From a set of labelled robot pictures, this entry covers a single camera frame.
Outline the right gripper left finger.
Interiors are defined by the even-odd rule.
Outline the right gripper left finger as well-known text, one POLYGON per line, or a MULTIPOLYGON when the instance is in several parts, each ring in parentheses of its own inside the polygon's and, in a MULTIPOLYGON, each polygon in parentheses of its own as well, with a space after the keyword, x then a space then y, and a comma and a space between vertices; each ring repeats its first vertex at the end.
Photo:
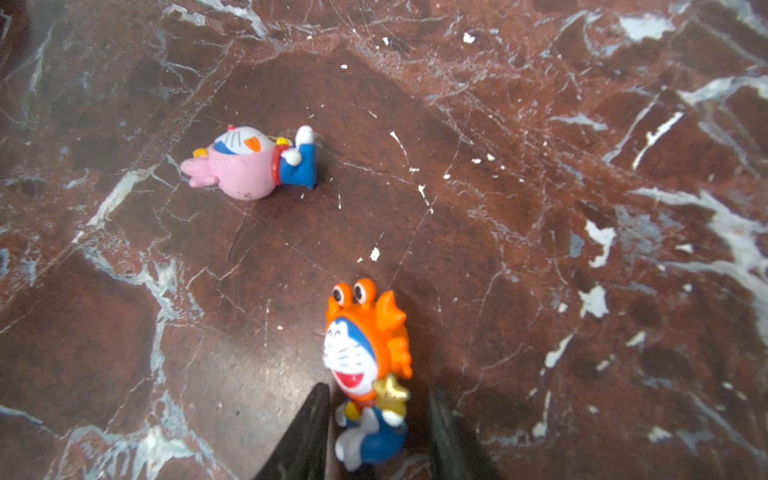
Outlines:
POLYGON ((254 480, 323 479, 329 418, 329 385, 317 383, 254 480))

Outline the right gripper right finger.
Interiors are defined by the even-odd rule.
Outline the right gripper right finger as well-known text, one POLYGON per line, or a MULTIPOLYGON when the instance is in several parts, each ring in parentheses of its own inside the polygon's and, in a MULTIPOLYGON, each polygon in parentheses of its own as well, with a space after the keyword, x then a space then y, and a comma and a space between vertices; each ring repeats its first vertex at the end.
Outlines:
POLYGON ((429 390, 427 418, 434 479, 502 479, 461 412, 440 387, 429 390))

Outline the orange Doraemon figure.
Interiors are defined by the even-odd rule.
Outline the orange Doraemon figure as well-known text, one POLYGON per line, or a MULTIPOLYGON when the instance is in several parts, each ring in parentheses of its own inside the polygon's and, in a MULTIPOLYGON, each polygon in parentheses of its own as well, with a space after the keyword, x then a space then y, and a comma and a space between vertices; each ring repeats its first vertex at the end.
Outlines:
POLYGON ((338 283, 328 300, 323 364, 346 396, 334 412, 342 429, 334 445, 350 472, 384 462, 404 446, 412 378, 406 313, 391 291, 367 278, 338 283))

